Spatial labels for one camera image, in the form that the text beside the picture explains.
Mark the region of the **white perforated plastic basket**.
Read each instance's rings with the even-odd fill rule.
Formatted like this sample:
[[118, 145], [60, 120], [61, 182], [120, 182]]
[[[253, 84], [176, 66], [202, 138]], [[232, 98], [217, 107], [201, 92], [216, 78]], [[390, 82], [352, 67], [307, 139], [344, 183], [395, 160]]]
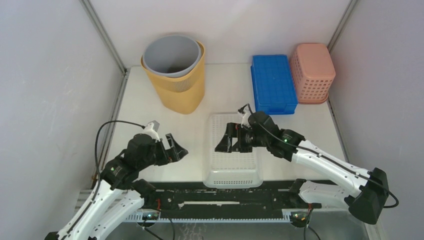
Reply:
[[261, 157], [255, 148], [250, 153], [222, 153], [214, 149], [222, 139], [227, 123], [240, 123], [235, 112], [209, 115], [203, 142], [203, 184], [216, 189], [248, 189], [263, 183]]

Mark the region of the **grey bin liner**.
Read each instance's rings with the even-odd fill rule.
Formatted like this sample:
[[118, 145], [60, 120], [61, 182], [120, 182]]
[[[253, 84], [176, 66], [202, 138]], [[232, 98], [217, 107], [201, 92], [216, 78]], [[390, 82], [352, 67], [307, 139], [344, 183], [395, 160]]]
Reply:
[[157, 38], [145, 49], [141, 63], [151, 73], [168, 78], [187, 75], [202, 56], [200, 44], [193, 38], [171, 34]]

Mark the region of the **blue compartment tray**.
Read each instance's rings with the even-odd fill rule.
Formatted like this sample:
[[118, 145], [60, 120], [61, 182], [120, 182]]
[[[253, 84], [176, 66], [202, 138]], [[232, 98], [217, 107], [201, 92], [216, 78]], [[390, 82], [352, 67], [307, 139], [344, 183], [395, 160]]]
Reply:
[[298, 99], [287, 55], [254, 55], [250, 71], [257, 112], [268, 115], [295, 113]]

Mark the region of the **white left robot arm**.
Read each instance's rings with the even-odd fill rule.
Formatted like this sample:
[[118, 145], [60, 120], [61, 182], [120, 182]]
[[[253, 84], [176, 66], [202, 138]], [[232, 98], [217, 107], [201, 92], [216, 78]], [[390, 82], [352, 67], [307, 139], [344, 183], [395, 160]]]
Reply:
[[154, 134], [139, 133], [125, 149], [110, 160], [100, 173], [90, 196], [73, 218], [47, 240], [100, 240], [107, 237], [126, 217], [140, 208], [159, 207], [155, 187], [138, 179], [149, 166], [163, 166], [181, 160], [188, 151], [172, 134], [166, 134], [170, 148]]

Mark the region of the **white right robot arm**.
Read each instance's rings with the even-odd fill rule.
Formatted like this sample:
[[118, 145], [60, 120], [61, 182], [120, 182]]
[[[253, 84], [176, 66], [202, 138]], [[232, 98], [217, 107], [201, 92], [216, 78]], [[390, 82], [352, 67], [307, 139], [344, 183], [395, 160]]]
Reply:
[[266, 148], [276, 158], [303, 165], [327, 177], [332, 184], [297, 179], [291, 187], [289, 203], [328, 205], [350, 212], [358, 220], [375, 225], [391, 194], [387, 174], [380, 168], [367, 170], [321, 150], [303, 135], [279, 128], [263, 111], [240, 110], [241, 123], [229, 122], [215, 146], [217, 153], [251, 153]]

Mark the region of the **yellow ribbed waste bin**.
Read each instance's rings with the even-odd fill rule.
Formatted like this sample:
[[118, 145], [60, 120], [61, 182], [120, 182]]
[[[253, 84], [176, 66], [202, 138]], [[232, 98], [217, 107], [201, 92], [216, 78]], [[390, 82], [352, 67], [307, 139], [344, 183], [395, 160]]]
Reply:
[[204, 45], [197, 42], [201, 57], [194, 68], [186, 75], [177, 78], [160, 76], [147, 69], [140, 59], [140, 65], [147, 74], [161, 103], [168, 109], [189, 115], [200, 105], [205, 95], [205, 54]]

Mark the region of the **pink perforated plastic basket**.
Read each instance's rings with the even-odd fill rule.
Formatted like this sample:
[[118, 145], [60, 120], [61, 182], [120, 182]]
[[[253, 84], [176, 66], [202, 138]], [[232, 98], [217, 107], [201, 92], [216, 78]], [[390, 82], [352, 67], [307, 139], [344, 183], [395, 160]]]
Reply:
[[289, 59], [289, 66], [300, 104], [322, 104], [328, 99], [336, 71], [325, 44], [299, 44]]

